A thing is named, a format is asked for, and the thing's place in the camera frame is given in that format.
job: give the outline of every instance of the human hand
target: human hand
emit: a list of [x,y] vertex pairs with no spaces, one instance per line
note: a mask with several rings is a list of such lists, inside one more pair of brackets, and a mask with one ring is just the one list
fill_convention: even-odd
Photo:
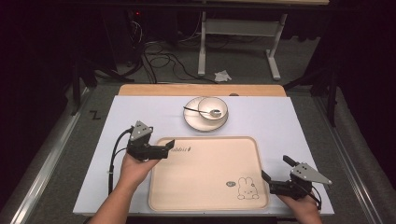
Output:
[[143,180],[145,180],[149,171],[159,161],[160,160],[139,161],[128,153],[125,153],[120,168],[120,179],[116,188],[127,189],[134,192]]
[[284,195],[276,195],[292,211],[296,219],[302,224],[321,224],[317,202],[306,195],[302,199],[294,200]]

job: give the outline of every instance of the white tabletop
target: white tabletop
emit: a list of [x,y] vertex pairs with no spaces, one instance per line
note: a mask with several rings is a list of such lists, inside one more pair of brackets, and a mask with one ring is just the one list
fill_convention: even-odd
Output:
[[[307,162],[317,169],[289,97],[219,96],[229,107],[230,116],[224,126],[210,133],[197,132],[183,119],[183,106],[193,98],[194,96],[115,96],[73,212],[90,216],[105,200],[107,171],[113,147],[119,135],[135,125],[137,120],[154,128],[149,141],[152,145],[164,137],[250,136],[257,142],[263,169],[273,180],[290,179],[291,167],[282,161],[283,155],[288,155],[295,161]],[[126,147],[127,141],[128,137],[124,136],[119,148]],[[115,159],[114,183],[119,179],[121,159],[122,155]],[[149,207],[149,182],[150,174],[134,194],[130,215],[254,214],[282,217],[291,214],[289,208],[275,195],[270,195],[269,205],[259,210],[156,212]],[[334,214],[323,185],[314,183],[314,186],[322,198],[321,214]]]

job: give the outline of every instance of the wire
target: wire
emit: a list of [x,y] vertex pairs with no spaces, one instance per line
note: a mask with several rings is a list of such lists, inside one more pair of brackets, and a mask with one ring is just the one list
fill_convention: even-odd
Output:
[[140,29],[140,37],[139,37],[139,41],[137,41],[137,44],[139,44],[142,41],[142,37],[143,37],[143,29],[142,26],[137,23],[136,21],[131,21],[131,23],[134,24],[135,28],[134,28],[134,35],[136,34],[137,28]]
[[189,39],[181,40],[179,44],[186,47],[197,47],[201,44],[201,40],[197,38],[199,36],[201,36],[201,34],[198,34]]
[[88,224],[88,223],[90,223],[91,218],[92,218],[92,217],[87,217],[87,218],[84,220],[84,222],[83,222],[82,224]]
[[116,152],[117,147],[119,145],[121,138],[127,133],[132,133],[133,130],[134,130],[134,127],[130,128],[128,130],[125,130],[122,134],[120,134],[119,138],[116,141],[116,145],[113,148],[113,153],[111,154],[110,167],[108,168],[108,194],[110,194],[113,191],[114,159],[116,158],[117,154],[120,151],[124,150],[124,148],[123,148],[123,149],[119,150],[118,152]]
[[148,71],[148,69],[146,68],[146,66],[143,65],[143,66],[145,67],[146,73],[148,74],[148,79],[150,79],[150,77],[152,77],[152,81],[153,81],[152,83],[157,84],[157,76],[155,75],[154,69],[152,68],[151,63],[149,62],[149,59],[148,59],[148,56],[147,56],[147,53],[146,53],[146,48],[145,48],[145,50],[144,50],[144,52],[143,52],[143,57],[145,58],[146,62],[147,62],[148,65],[149,65],[149,68],[150,68],[150,70],[151,70],[151,73],[150,73],[150,72]]
[[179,43],[188,41],[188,40],[196,38],[197,36],[200,36],[200,35],[197,35],[197,32],[198,32],[199,24],[201,23],[201,19],[202,19],[202,13],[199,13],[198,22],[197,22],[197,25],[195,26],[194,32],[192,32],[192,35],[190,37],[183,39],[183,40],[179,40],[178,41]]
[[[155,52],[146,53],[146,51],[148,50],[148,48],[150,48],[150,47],[152,47],[152,46],[158,46],[158,47],[160,47],[160,49],[157,50],[157,51],[155,51]],[[150,45],[148,45],[148,46],[146,47],[146,50],[145,50],[145,53],[144,53],[144,54],[145,54],[145,56],[146,56],[146,55],[149,55],[149,56],[151,56],[151,57],[155,57],[155,58],[152,58],[151,60],[148,60],[148,64],[150,65],[150,68],[151,68],[151,69],[152,69],[153,67],[154,67],[154,68],[162,68],[162,67],[165,67],[165,66],[168,65],[168,64],[172,64],[173,73],[174,73],[174,75],[175,75],[178,79],[180,79],[180,80],[203,80],[203,81],[209,81],[209,82],[218,84],[218,82],[216,82],[216,81],[214,81],[214,80],[207,79],[207,78],[204,78],[204,77],[196,77],[196,76],[190,74],[190,73],[187,71],[187,69],[186,69],[186,67],[184,66],[184,64],[178,59],[178,57],[177,57],[175,54],[172,54],[172,53],[163,53],[163,46],[161,46],[160,44],[150,44]],[[163,59],[165,59],[165,63],[164,63],[164,64],[161,64],[161,65],[153,65],[153,62],[155,62],[156,60],[163,60]],[[182,67],[182,70],[183,70],[184,74],[187,75],[187,76],[189,76],[189,77],[191,77],[191,78],[183,78],[183,77],[180,77],[180,76],[177,75],[176,67],[177,67],[178,64]]]
[[[249,44],[249,43],[253,43],[256,41],[259,41],[265,37],[263,36],[252,36],[249,40],[243,40],[247,38],[247,36],[241,36],[241,35],[208,35],[207,39],[208,41],[206,41],[206,45],[208,48],[210,49],[223,49],[224,47],[226,47],[227,45],[230,44]],[[216,43],[222,43],[220,46],[218,47],[214,47],[214,46],[210,46],[210,44],[216,44]]]
[[118,72],[114,71],[114,70],[105,70],[102,68],[98,68],[99,70],[101,70],[102,72],[106,73],[108,76],[102,76],[100,74],[95,74],[97,77],[101,78],[101,79],[111,79],[111,78],[115,78],[118,79],[120,81],[124,81],[124,82],[131,82],[134,81],[133,79],[126,79],[126,77],[128,77],[129,75],[135,73],[136,71],[138,71],[140,68],[142,67],[142,60],[139,59],[137,60],[137,62],[134,64],[134,67],[129,70],[128,72],[124,73],[124,74],[119,74]]
[[318,210],[321,210],[321,197],[320,194],[318,192],[318,190],[312,186],[312,188],[317,192],[319,199],[317,197],[315,197],[315,195],[313,195],[311,192],[308,192],[305,188],[303,188],[301,185],[299,185],[298,183],[294,182],[295,186],[297,186],[299,189],[302,189],[309,197],[311,197],[313,200],[315,200],[315,202],[318,203]]
[[149,72],[149,70],[147,69],[147,67],[145,65],[143,65],[143,68],[145,69],[146,75],[148,75],[148,83],[150,83],[150,84],[154,83],[154,81],[152,79],[152,75]]

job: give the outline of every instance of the metal bar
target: metal bar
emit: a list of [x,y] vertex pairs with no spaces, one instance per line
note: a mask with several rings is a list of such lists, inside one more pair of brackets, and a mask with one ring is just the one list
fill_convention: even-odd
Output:
[[202,12],[202,21],[201,21],[201,47],[199,50],[199,59],[198,59],[198,76],[205,76],[205,68],[206,68],[206,12]]
[[350,159],[349,155],[347,154],[347,150],[343,145],[343,142],[337,132],[337,130],[330,124],[330,122],[327,120],[326,116],[326,108],[325,105],[320,97],[314,97],[314,102],[325,120],[325,123],[332,134],[332,138],[334,140],[334,143],[337,145],[337,154],[338,157],[341,161],[341,164],[344,166],[344,169],[346,170],[346,176],[349,179],[349,182],[355,191],[356,197],[361,204],[361,208],[366,215],[366,218],[369,223],[372,224],[382,224],[382,219],[381,216],[378,214],[376,211],[375,205],[372,202],[371,196],[364,185],[363,181],[361,180],[361,177],[356,170],[352,160]]
[[280,36],[282,35],[283,32],[283,28],[285,27],[285,22],[286,22],[286,18],[288,17],[288,14],[282,14],[279,24],[277,26],[276,29],[276,35],[274,38],[274,45],[272,46],[270,53],[269,53],[269,57],[270,58],[274,58],[275,55],[275,51],[277,48],[277,45],[279,44],[279,40],[280,40]]
[[358,7],[333,7],[333,6],[309,6],[309,5],[281,5],[281,4],[202,4],[202,3],[131,3],[131,2],[82,2],[82,1],[62,1],[57,4],[64,7],[134,7],[140,9],[182,9],[196,11],[278,11],[282,13],[290,12],[329,12],[329,13],[351,13],[359,11]]
[[72,87],[73,87],[73,103],[74,103],[74,108],[72,111],[72,116],[75,116],[78,112],[78,109],[81,104],[81,92],[80,92],[80,86],[79,86],[79,74],[78,74],[78,69],[80,67],[80,59],[76,58],[74,60],[74,64],[72,66],[73,72],[72,72]]
[[[88,96],[91,92],[88,88],[82,93],[84,99],[82,104],[85,105],[87,102]],[[41,167],[35,181],[27,192],[25,198],[23,199],[19,209],[12,218],[11,224],[23,224],[27,223],[27,219],[30,214],[33,212],[35,205],[40,199],[44,189],[46,188],[48,182],[50,181],[50,177],[55,170],[56,164],[58,163],[59,158],[64,150],[64,146],[73,131],[78,118],[80,116],[80,111],[77,111],[75,116],[70,116],[69,123],[67,127],[64,129],[64,132],[60,136],[59,140],[52,147],[47,159],[45,160],[43,166]]]

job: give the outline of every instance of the gray floor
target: gray floor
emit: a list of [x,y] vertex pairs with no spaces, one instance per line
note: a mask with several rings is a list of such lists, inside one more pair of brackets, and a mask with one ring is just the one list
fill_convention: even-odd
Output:
[[[262,45],[271,42],[268,39],[258,39],[251,42],[251,37],[233,39],[230,44],[219,49],[224,42],[212,41],[207,50],[207,78],[214,79],[214,73],[226,70],[232,80],[223,84],[286,84],[300,77],[315,49],[318,41],[299,42],[297,39],[282,40],[276,52],[276,62],[282,79],[273,81],[268,63],[264,59]],[[177,48],[163,45],[163,50],[176,54],[191,74],[196,74],[198,61],[198,46],[189,42],[185,46],[179,44]],[[157,52],[159,46],[148,49]],[[153,61],[157,65],[166,63],[165,59]],[[180,66],[174,72],[172,65],[155,69],[159,82],[191,82],[209,83],[202,80],[182,81]],[[132,75],[137,83],[149,83],[146,72],[142,69]],[[26,223],[82,223],[86,218],[72,214],[79,188],[88,170],[92,154],[96,148],[99,135],[106,121],[106,115],[111,106],[114,95],[117,94],[120,83],[100,80],[96,89],[90,89],[86,103],[79,110],[75,125],[71,118],[71,106],[67,107],[64,115],[54,128],[48,141],[37,153],[23,180],[15,189],[6,208],[0,216],[0,223],[10,223],[21,203],[35,181],[36,175],[44,164],[48,155],[55,147],[62,145],[63,152],[57,161],[56,168],[51,173],[47,187],[37,197],[37,203]],[[291,98],[299,121],[301,122],[305,138],[311,149],[320,172],[333,181],[328,190],[334,216],[324,217],[325,223],[396,223],[396,198],[393,188],[379,168],[370,149],[362,138],[359,128],[351,117],[342,93],[338,90],[337,106],[335,109],[336,128],[329,125],[324,117],[324,98],[311,97],[309,87],[298,87],[287,94]],[[97,117],[92,119],[90,111],[96,110]],[[169,223],[196,223],[194,219],[171,220]],[[217,223],[230,220],[216,220]],[[245,223],[246,220],[233,220],[233,223]],[[253,217],[249,223],[263,223],[261,217]]]

